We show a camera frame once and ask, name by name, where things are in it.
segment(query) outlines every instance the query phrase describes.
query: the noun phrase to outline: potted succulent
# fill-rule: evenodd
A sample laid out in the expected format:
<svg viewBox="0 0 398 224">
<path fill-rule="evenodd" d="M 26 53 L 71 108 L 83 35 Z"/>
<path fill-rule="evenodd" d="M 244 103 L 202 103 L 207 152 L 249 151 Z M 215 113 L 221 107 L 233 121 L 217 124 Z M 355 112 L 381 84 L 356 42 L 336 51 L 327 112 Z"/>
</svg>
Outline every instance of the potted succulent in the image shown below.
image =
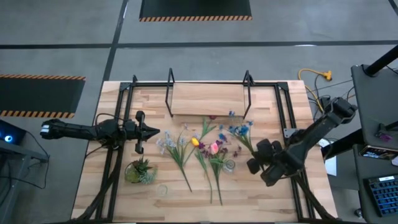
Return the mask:
<svg viewBox="0 0 398 224">
<path fill-rule="evenodd" d="M 131 183 L 153 183 L 156 178 L 157 168 L 155 167 L 152 172 L 149 172 L 153 167 L 149 167 L 148 164 L 149 160 L 144 160 L 144 156 L 139 160 L 130 163 L 124 171 L 124 179 Z"/>
</svg>

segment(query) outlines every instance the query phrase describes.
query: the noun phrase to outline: orange striped tape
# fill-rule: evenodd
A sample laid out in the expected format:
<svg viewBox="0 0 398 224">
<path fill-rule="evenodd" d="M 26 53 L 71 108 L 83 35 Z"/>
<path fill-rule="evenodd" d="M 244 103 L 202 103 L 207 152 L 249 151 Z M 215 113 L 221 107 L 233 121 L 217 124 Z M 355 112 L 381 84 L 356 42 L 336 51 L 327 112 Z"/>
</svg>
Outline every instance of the orange striped tape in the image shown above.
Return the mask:
<svg viewBox="0 0 398 224">
<path fill-rule="evenodd" d="M 164 16 L 143 17 L 140 22 L 177 22 L 177 21 L 249 21 L 252 16 Z"/>
<path fill-rule="evenodd" d="M 26 117 L 26 118 L 73 118 L 74 113 L 51 111 L 8 111 L 0 112 L 0 116 Z"/>
<path fill-rule="evenodd" d="M 31 79 L 59 79 L 59 80 L 86 80 L 86 77 L 73 77 L 68 75 L 10 75 L 0 74 L 0 78 L 31 78 Z"/>
</svg>

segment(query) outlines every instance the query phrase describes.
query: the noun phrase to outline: yellow flower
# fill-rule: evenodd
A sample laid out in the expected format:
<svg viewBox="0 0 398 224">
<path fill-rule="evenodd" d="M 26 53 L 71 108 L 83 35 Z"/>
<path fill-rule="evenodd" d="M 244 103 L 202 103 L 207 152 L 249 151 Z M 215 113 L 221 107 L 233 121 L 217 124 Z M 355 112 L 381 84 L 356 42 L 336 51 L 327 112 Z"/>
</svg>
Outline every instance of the yellow flower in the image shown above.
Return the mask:
<svg viewBox="0 0 398 224">
<path fill-rule="evenodd" d="M 192 142 L 193 146 L 195 146 L 195 147 L 199 146 L 199 141 L 196 138 L 192 138 L 191 142 Z"/>
</svg>

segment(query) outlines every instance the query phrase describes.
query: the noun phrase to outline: concrete floor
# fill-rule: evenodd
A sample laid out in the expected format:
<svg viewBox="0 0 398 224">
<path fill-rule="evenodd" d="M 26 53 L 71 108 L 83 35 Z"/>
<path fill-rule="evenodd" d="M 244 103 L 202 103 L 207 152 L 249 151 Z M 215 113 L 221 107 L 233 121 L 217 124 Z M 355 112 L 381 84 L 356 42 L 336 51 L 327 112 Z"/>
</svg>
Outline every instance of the concrete floor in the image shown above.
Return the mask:
<svg viewBox="0 0 398 224">
<path fill-rule="evenodd" d="M 121 5 L 122 0 L 0 0 L 0 45 L 110 44 Z M 253 21 L 236 22 L 140 23 L 140 5 L 140 0 L 129 0 L 120 43 L 398 40 L 398 17 L 387 0 L 251 0 Z M 139 80 L 165 80 L 170 67 L 178 80 L 240 80 L 245 70 L 258 80 L 295 80 L 301 68 L 331 70 L 331 82 L 318 79 L 321 88 L 350 80 L 352 65 L 372 63 L 392 47 L 118 49 L 109 79 L 130 80 L 135 74 Z M 109 49 L 0 49 L 0 73 L 86 76 L 78 111 L 68 122 L 89 125 L 108 55 Z M 303 74 L 305 83 L 312 88 L 314 78 L 314 74 Z M 352 86 L 348 82 L 326 88 L 320 90 L 320 95 L 341 96 Z M 39 129 L 45 119 L 4 119 L 33 132 L 51 155 L 47 188 L 23 187 L 13 223 L 68 220 L 87 142 L 41 139 Z M 341 138 L 359 127 L 356 117 L 350 124 L 333 130 L 329 137 Z M 43 174 L 44 168 L 39 168 L 27 178 L 42 183 Z M 339 188 L 338 178 L 330 180 L 339 217 L 360 222 L 353 215 L 359 207 L 357 192 Z"/>
</svg>

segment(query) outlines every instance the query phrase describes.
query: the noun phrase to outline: wooden panel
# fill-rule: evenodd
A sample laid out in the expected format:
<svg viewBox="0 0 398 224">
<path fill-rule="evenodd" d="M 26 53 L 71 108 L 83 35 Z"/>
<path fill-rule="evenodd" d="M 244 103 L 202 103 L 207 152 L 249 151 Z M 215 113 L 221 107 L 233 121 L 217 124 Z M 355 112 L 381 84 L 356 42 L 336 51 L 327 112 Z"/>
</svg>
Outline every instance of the wooden panel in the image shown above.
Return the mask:
<svg viewBox="0 0 398 224">
<path fill-rule="evenodd" d="M 172 114 L 244 115 L 243 85 L 174 83 L 172 94 Z"/>
<path fill-rule="evenodd" d="M 308 104 L 303 82 L 289 82 L 290 95 L 294 107 L 295 119 L 299 128 L 306 128 L 312 123 L 312 114 Z M 113 113 L 119 82 L 105 82 L 101 92 L 97 113 Z M 139 158 L 134 152 L 136 141 L 128 141 L 123 155 L 122 171 L 119 180 L 118 196 L 114 212 L 114 222 L 292 222 L 296 221 L 294 200 L 289 179 L 278 181 L 273 187 L 266 187 L 259 174 L 252 175 L 246 166 L 250 158 L 249 151 L 244 148 L 238 158 L 235 158 L 236 170 L 234 174 L 221 173 L 220 188 L 223 206 L 218 200 L 216 183 L 213 174 L 210 179 L 213 186 L 213 204 L 210 204 L 210 190 L 203 170 L 192 156 L 186 166 L 188 180 L 193 192 L 190 192 L 174 161 L 160 154 L 155 145 L 158 138 L 162 138 L 163 131 L 170 130 L 178 134 L 188 124 L 188 130 L 183 136 L 190 137 L 193 133 L 201 132 L 200 116 L 174 116 L 171 118 L 164 103 L 165 88 L 135 88 L 130 117 L 133 118 L 137 110 L 146 113 L 146 124 L 161 129 L 158 134 L 144 143 L 145 158 L 152 166 L 159 168 L 157 180 L 150 185 L 130 184 L 124 180 L 126 166 Z M 289 117 L 285 107 L 285 116 L 289 125 Z M 252 88 L 252 108 L 248 113 L 248 120 L 254 120 L 251 130 L 252 143 L 263 138 L 271 141 L 282 140 L 279 115 L 275 102 L 274 89 L 270 87 Z M 228 124 L 229 120 L 219 117 L 214 124 Z M 217 129 L 204 138 L 206 144 L 213 142 L 218 135 Z M 236 141 L 228 141 L 230 151 L 237 148 Z M 91 142 L 88 152 L 99 146 Z M 106 157 L 105 150 L 92 153 L 86 159 L 83 173 L 73 208 L 72 217 L 78 217 L 91 203 L 97 194 Z M 336 208 L 331 194 L 328 177 L 321 152 L 314 147 L 308 153 L 305 163 L 310 188 L 320 203 L 334 216 Z M 107 195 L 104 214 L 108 211 Z M 303 194 L 300 195 L 303 211 L 306 214 Z"/>
</svg>

